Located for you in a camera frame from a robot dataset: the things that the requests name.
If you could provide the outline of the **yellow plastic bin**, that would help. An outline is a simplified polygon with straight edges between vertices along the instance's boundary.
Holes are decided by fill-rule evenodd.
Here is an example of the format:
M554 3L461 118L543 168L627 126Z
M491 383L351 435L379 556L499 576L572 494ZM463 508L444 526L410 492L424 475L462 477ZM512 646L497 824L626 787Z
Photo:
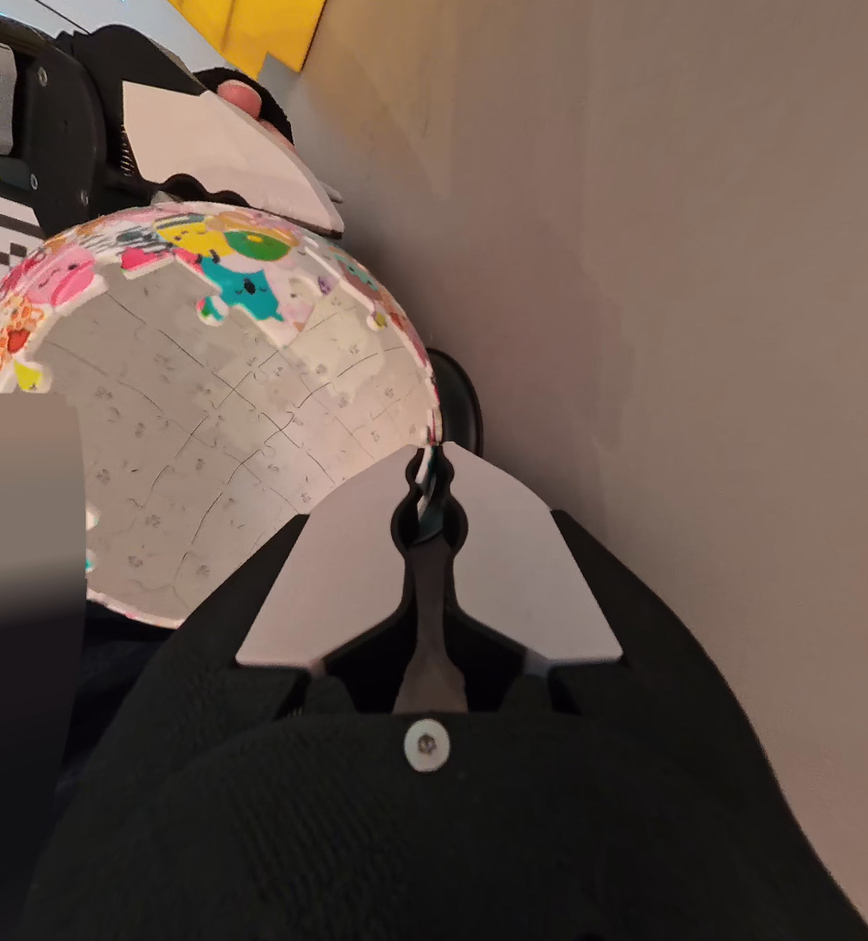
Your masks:
M172 1L230 65L254 78L268 58L302 72L324 1Z

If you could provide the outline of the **person's left hand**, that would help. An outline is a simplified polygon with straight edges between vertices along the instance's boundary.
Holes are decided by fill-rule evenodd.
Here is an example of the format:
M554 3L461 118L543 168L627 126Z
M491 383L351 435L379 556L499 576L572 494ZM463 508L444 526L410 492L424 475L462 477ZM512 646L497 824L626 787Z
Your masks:
M258 90L246 82L228 79L216 88L216 94L247 114L252 120L261 119L263 99Z

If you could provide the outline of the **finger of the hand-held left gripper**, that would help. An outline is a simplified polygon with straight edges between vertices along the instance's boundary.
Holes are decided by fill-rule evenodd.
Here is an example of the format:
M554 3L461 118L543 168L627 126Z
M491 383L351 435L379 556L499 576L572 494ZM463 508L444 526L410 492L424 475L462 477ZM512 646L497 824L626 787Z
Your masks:
M188 177L210 194L234 194L324 235L345 231L327 190L298 154L211 91L192 95L125 81L122 124L148 182Z

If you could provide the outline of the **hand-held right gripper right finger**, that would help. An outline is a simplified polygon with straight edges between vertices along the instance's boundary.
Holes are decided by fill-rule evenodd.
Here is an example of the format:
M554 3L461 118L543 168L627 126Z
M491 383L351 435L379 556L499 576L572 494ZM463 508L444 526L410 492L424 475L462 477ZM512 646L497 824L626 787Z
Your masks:
M456 443L442 452L461 522L459 612L515 644L532 672L618 662L623 649L545 501Z

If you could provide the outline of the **colourful cartoon puzzle ball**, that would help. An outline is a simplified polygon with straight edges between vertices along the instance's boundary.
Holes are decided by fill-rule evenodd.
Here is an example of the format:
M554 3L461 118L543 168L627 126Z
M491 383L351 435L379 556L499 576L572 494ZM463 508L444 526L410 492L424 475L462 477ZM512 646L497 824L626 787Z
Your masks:
M87 597L174 629L283 524L440 443L404 310L322 236L161 202L43 242L0 281L0 394L77 410Z

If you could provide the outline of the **black round ball stand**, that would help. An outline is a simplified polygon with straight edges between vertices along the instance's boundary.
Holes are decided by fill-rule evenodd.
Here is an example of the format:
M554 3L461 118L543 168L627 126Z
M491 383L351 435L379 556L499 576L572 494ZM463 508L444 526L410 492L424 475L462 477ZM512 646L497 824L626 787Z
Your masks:
M441 440L483 457L484 418L473 382L452 356L435 348L428 348L427 352L440 402Z

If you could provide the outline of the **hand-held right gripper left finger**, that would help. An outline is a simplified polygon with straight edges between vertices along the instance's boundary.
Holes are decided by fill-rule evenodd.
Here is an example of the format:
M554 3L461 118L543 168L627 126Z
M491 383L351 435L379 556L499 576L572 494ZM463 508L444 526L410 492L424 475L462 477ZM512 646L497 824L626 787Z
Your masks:
M434 453L404 446L315 507L237 652L239 665L321 672L399 611Z

